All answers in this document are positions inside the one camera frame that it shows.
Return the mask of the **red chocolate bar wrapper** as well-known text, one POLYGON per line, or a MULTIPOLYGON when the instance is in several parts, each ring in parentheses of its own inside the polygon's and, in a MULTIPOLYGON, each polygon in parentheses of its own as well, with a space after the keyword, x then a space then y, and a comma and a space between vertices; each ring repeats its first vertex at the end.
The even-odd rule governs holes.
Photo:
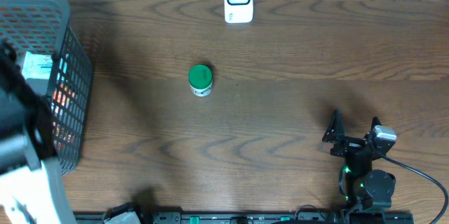
POLYGON ((66 85, 60 84, 53 92, 51 109, 55 116, 53 122, 53 135, 60 139, 62 143, 56 143, 58 150, 63 149, 63 145, 74 144, 76 130, 76 119, 73 116, 74 92, 66 85))

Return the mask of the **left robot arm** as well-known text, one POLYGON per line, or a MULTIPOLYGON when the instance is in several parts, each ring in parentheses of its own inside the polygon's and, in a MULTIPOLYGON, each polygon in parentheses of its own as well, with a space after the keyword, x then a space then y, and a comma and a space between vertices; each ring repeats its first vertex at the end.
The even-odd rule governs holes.
POLYGON ((1 206, 21 223, 75 223, 53 145, 48 101, 26 83, 15 49, 1 41, 1 206))

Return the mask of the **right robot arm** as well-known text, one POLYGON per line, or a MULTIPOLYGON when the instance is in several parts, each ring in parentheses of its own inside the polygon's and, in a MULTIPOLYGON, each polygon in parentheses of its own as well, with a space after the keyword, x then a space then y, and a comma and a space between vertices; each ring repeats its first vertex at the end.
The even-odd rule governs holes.
POLYGON ((347 136, 341 113, 333 112, 322 141, 333 144, 332 156, 344 158, 339 178, 339 190, 347 197, 347 207, 341 210, 343 223, 362 223, 370 214, 375 216, 372 223, 386 222, 384 211, 391 207, 396 178, 374 169, 373 162, 390 151, 396 139, 394 130, 383 126, 378 117, 364 137, 347 136))

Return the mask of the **green wet wipes packet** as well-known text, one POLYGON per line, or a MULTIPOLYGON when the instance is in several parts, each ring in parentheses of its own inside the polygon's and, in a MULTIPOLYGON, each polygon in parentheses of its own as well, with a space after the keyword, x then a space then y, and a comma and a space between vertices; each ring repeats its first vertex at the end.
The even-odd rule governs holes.
POLYGON ((49 80, 52 68, 53 59, 51 55, 36 54, 28 51, 25 54, 21 73, 25 79, 49 80))

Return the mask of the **green lid white jar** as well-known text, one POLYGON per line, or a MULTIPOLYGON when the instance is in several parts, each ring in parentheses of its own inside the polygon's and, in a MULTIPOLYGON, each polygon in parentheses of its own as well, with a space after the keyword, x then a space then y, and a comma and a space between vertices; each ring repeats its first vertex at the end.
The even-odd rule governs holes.
POLYGON ((188 80, 194 95, 205 97, 213 90, 213 73, 208 66, 193 66, 189 71, 188 80))

